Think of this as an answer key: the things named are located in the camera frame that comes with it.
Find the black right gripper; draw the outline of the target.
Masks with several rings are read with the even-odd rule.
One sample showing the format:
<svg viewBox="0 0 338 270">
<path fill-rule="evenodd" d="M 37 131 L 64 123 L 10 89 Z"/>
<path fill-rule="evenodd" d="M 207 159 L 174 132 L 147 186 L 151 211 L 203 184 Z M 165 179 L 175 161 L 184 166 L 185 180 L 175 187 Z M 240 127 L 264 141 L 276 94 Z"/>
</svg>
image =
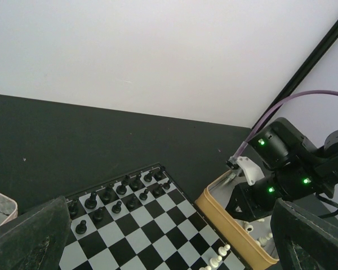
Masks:
<svg viewBox="0 0 338 270">
<path fill-rule="evenodd" d="M 260 205 L 274 205 L 278 198 L 295 201 L 317 191 L 314 179 L 303 169 L 283 169 L 257 181 L 252 187 L 246 182 L 235 186 L 226 212 L 234 219 L 253 222 L 272 214 Z"/>
</svg>

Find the white pawn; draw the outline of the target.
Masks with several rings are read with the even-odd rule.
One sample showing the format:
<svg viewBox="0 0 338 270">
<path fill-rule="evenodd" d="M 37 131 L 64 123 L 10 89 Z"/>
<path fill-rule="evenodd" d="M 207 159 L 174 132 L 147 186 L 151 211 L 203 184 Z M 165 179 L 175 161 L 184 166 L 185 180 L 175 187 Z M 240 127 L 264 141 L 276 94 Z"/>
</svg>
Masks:
<svg viewBox="0 0 338 270">
<path fill-rule="evenodd" d="M 207 265 L 206 267 L 200 267 L 199 270 L 211 270 L 211 267 Z"/>
<path fill-rule="evenodd" d="M 224 246 L 220 246 L 218 248 L 218 254 L 222 257 L 226 257 L 228 255 L 228 252 L 230 251 L 231 246 L 229 244 L 226 244 Z"/>
<path fill-rule="evenodd" d="M 221 255 L 217 255 L 215 257 L 212 257 L 209 260 L 209 266 L 211 267 L 211 269 L 216 269 L 219 267 L 220 263 L 222 262 L 223 258 Z"/>
</svg>

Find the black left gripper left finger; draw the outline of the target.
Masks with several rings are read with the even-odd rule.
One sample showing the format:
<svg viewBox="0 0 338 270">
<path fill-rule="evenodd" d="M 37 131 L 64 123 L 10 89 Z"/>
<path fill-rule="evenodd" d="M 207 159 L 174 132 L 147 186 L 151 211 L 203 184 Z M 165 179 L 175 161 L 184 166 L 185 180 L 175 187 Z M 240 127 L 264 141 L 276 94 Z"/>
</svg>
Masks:
<svg viewBox="0 0 338 270">
<path fill-rule="evenodd" d="M 0 269 L 58 269 L 70 226 L 63 196 L 0 226 Z"/>
</svg>

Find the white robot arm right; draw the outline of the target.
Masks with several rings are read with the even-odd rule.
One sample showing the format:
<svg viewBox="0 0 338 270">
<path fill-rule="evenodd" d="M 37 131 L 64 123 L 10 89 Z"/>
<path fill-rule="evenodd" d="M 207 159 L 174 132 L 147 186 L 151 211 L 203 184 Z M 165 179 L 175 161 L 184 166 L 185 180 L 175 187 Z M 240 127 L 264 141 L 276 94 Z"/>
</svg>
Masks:
<svg viewBox="0 0 338 270">
<path fill-rule="evenodd" d="M 278 118 L 254 135 L 249 144 L 271 175 L 260 177 L 253 185 L 235 185 L 225 207 L 233 218 L 246 222 L 265 218 L 272 214 L 278 199 L 294 202 L 310 194 L 336 207 L 324 218 L 338 215 L 338 203 L 332 201 L 338 184 L 338 130 L 316 148 L 286 118 Z"/>
</svg>

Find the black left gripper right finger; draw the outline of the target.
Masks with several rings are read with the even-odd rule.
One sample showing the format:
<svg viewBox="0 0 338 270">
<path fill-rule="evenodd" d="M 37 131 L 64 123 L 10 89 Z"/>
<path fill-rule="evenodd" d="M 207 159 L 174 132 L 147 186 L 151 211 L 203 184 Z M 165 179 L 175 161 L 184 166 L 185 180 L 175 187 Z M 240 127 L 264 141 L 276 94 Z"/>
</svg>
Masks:
<svg viewBox="0 0 338 270">
<path fill-rule="evenodd" d="M 283 269 L 338 269 L 338 227 L 282 199 L 270 226 Z"/>
</svg>

